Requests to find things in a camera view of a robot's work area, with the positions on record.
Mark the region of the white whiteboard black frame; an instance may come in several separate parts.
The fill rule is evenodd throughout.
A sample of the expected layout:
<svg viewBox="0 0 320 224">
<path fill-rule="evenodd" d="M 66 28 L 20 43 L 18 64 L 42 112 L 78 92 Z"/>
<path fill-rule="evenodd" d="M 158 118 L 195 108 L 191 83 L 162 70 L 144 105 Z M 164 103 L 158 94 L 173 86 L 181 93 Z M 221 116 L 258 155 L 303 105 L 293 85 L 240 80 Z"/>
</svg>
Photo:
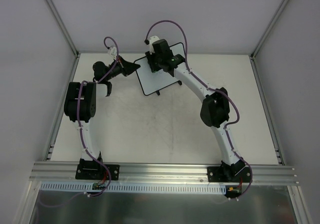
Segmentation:
<svg viewBox="0 0 320 224">
<path fill-rule="evenodd" d="M 162 69 L 152 72 L 146 55 L 136 59 L 133 63 L 140 65 L 140 68 L 136 70 L 136 75 L 145 96 L 149 96 L 154 93 L 160 95 L 160 90 L 175 83 L 179 83 L 181 85 L 181 82 L 177 78 L 172 77 Z"/>
</svg>

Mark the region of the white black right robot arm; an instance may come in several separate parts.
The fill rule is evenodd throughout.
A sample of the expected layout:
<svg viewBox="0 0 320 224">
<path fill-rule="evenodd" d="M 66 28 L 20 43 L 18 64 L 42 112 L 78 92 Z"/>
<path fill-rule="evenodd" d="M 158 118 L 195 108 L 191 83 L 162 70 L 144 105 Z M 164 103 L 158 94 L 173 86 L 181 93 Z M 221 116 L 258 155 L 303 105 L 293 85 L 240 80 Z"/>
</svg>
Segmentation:
<svg viewBox="0 0 320 224">
<path fill-rule="evenodd" d="M 200 118 L 211 128 L 219 145 L 222 162 L 213 173 L 218 180 L 233 182 L 241 177 L 245 162 L 237 153 L 228 130 L 232 101 L 225 88 L 214 89 L 196 75 L 187 64 L 187 56 L 173 54 L 167 41 L 157 36 L 144 41 L 149 46 L 145 53 L 152 71 L 163 70 L 185 84 L 200 99 Z"/>
</svg>

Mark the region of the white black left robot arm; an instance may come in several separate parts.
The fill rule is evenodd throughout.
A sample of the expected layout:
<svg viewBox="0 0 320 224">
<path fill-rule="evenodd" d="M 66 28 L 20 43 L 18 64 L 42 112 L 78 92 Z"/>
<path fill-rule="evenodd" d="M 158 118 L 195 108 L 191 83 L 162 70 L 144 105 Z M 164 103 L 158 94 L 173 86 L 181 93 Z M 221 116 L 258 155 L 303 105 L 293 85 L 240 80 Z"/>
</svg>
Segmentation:
<svg viewBox="0 0 320 224">
<path fill-rule="evenodd" d="M 104 166 L 100 147 L 93 134 L 93 120 L 97 111 L 97 99 L 105 98 L 112 93 L 111 79 L 118 75 L 131 75 L 141 66 L 126 61 L 123 57 L 116 58 L 110 65 L 102 61 L 93 64 L 93 80 L 70 82 L 64 101 L 64 114 L 78 130 L 82 154 L 81 165 L 87 165 L 87 173 L 94 179 L 104 175 Z"/>
</svg>

